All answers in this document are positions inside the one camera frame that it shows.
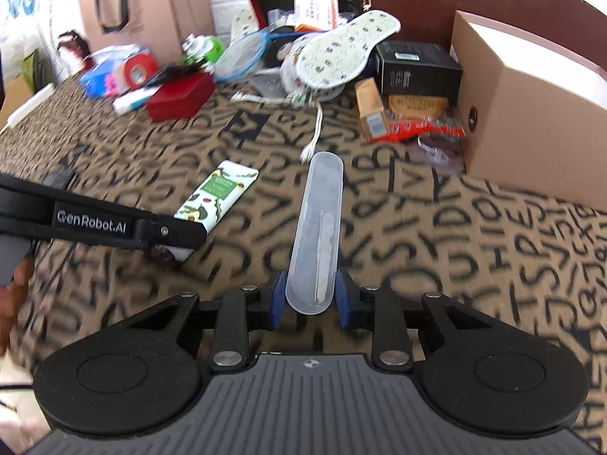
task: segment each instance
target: human hand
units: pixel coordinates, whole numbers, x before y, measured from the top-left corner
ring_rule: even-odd
[[[34,273],[31,258],[22,260],[14,270],[13,281],[7,286],[0,286],[0,354],[4,355],[8,347],[10,331],[17,319],[17,314],[27,297],[28,284]]]

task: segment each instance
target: brown patterned blanket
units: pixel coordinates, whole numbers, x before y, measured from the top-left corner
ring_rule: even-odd
[[[30,297],[11,347],[26,367],[53,350],[184,290],[210,297],[264,284],[288,266],[307,167],[299,153],[315,113],[230,103],[223,86],[196,118],[151,123],[120,118],[77,82],[0,136],[0,170],[41,180],[59,164],[78,173],[73,191],[156,212],[174,212],[224,159],[259,179],[179,272],[141,252],[54,241],[37,258]],[[591,391],[576,430],[599,448],[607,399],[607,213],[453,177],[412,163],[402,145],[365,144],[353,94],[324,106],[319,150],[344,161],[341,265],[360,284],[417,296],[439,290],[571,348]],[[338,331],[327,313],[302,331],[259,337],[261,348],[365,351],[368,335]]]

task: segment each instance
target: red tape roll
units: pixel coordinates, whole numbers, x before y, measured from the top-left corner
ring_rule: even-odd
[[[139,53],[124,62],[124,81],[130,89],[139,89],[160,67],[153,56]]]

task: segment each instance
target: red box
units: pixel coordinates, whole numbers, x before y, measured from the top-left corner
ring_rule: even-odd
[[[210,73],[194,73],[165,83],[146,102],[153,121],[193,118],[215,90]]]
[[[295,0],[249,0],[253,7],[253,12],[260,29],[268,26],[268,12],[270,10],[279,9],[285,12],[293,12],[295,8]]]

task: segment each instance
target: finger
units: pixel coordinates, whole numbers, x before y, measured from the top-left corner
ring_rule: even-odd
[[[30,281],[34,273],[34,264],[31,258],[22,260],[14,270],[13,281],[19,287],[24,287]]]
[[[14,319],[27,297],[27,288],[11,282],[8,287],[0,287],[0,318]]]

